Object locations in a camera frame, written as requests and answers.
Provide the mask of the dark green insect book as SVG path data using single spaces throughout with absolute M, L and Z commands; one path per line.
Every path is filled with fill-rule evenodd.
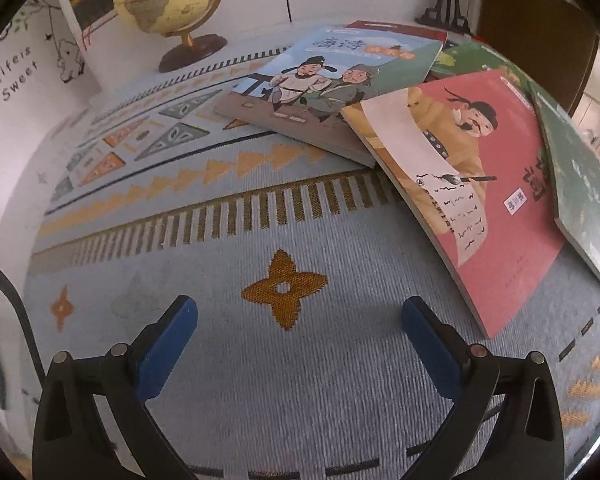
M 600 281 L 600 159 L 563 108 L 536 82 L 528 84 L 544 138 L 556 213 L 554 222 Z

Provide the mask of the red poetry book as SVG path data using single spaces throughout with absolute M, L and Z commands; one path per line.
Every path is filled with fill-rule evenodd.
M 494 338 L 545 278 L 564 238 L 534 108 L 498 70 L 344 107 Z

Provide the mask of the blue Tang poetry book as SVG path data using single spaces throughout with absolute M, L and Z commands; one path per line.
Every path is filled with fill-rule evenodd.
M 217 98 L 214 111 L 363 166 L 375 164 L 344 107 L 421 84 L 444 44 L 383 30 L 325 26 Z

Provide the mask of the patterned grey table mat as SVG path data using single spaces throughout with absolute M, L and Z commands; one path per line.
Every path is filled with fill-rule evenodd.
M 163 74 L 140 40 L 91 53 L 105 93 L 50 197 L 26 281 L 42 356 L 98 356 L 178 295 L 198 325 L 162 392 L 160 429 L 202 479 L 396 479 L 449 412 L 401 327 L 418 295 L 501 356 L 542 352 L 565 460 L 600 436 L 600 283 L 552 218 L 532 104 L 508 78 L 445 81 L 498 129 L 460 166 L 488 235 L 457 266 L 380 168 L 215 112 L 288 30 Z

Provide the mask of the bright green book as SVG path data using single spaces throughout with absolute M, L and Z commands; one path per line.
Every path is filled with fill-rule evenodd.
M 434 79 L 443 79 L 480 70 L 498 70 L 507 67 L 508 64 L 507 58 L 491 47 L 482 42 L 470 41 L 443 49 L 431 67 L 430 76 Z

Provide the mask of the dark wooden cabinet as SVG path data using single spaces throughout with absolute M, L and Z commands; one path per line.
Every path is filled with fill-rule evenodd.
M 481 0 L 478 37 L 518 65 L 574 113 L 592 72 L 599 38 L 565 0 Z

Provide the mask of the dark red book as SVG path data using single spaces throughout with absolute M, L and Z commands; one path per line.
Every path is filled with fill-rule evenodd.
M 395 32 L 396 34 L 403 34 L 409 36 L 416 36 L 421 38 L 427 38 L 431 40 L 440 41 L 445 44 L 447 40 L 447 32 L 444 30 L 404 25 L 404 24 L 392 24 L 383 22 L 370 22 L 358 20 L 353 23 L 347 24 L 347 28 L 358 28 L 358 29 L 371 29 L 371 30 L 383 30 L 384 32 Z

